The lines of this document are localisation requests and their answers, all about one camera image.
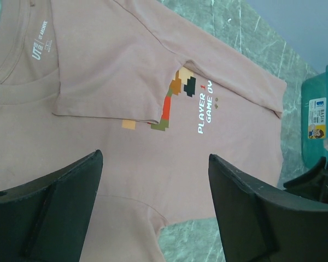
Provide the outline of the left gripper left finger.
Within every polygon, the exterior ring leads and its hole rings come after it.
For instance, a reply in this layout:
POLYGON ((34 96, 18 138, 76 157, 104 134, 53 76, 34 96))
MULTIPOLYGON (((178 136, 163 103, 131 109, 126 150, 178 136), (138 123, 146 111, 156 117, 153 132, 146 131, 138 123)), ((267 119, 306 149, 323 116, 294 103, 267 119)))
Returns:
POLYGON ((79 261, 102 168, 97 150, 0 191, 0 261, 79 261))

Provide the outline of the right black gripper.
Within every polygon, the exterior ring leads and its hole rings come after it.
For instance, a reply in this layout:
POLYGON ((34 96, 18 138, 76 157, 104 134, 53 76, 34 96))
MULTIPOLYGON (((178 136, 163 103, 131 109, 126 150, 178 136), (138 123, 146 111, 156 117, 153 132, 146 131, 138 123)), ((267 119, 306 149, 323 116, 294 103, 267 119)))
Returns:
POLYGON ((328 161, 321 157, 314 167, 283 184, 284 191, 328 204, 328 161))

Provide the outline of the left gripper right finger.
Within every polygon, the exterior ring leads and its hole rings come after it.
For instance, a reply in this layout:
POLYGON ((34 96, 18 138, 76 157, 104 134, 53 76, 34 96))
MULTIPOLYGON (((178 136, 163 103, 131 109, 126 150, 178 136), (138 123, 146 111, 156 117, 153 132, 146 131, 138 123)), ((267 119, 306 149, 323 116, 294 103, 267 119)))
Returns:
POLYGON ((328 204, 273 187, 215 154, 208 176, 227 261, 328 261, 328 204))

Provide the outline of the teal plastic basin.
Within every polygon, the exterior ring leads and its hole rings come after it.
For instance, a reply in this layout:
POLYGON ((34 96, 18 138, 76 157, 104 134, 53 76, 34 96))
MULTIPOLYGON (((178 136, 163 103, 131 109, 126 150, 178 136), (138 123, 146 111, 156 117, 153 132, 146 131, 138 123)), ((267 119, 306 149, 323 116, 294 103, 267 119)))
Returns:
POLYGON ((328 160, 324 141, 328 138, 328 65, 324 73, 305 80, 301 86, 301 154, 305 167, 320 157, 328 160))

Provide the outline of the pink printed t shirt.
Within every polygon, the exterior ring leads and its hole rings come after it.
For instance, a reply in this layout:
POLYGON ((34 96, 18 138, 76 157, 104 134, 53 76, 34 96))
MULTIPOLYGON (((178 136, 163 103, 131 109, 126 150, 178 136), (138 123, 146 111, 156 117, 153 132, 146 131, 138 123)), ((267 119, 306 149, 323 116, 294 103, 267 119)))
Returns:
POLYGON ((0 190, 94 150, 81 261, 164 261, 215 215, 208 157, 276 186, 286 83, 158 1, 2 1, 0 190))

